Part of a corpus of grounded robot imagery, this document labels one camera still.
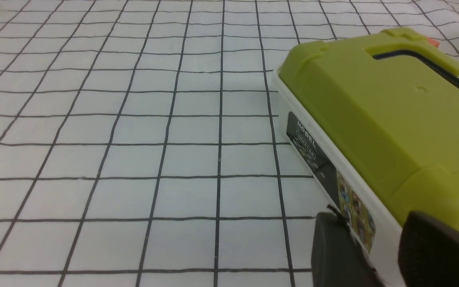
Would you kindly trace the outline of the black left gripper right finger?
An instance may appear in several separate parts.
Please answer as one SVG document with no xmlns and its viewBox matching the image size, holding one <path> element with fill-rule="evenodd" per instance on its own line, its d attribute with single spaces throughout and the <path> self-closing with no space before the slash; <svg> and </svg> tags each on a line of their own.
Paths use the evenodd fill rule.
<svg viewBox="0 0 459 287">
<path fill-rule="evenodd" d="M 407 287 L 459 287 L 459 231 L 411 211 L 400 237 L 398 266 Z"/>
</svg>

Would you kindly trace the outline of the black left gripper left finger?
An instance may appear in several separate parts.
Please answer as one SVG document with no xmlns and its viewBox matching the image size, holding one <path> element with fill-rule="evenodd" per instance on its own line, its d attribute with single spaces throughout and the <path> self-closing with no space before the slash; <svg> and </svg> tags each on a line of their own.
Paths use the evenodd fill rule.
<svg viewBox="0 0 459 287">
<path fill-rule="evenodd" d="M 316 216 L 311 255 L 314 287 L 382 287 L 347 225 L 331 212 Z"/>
</svg>

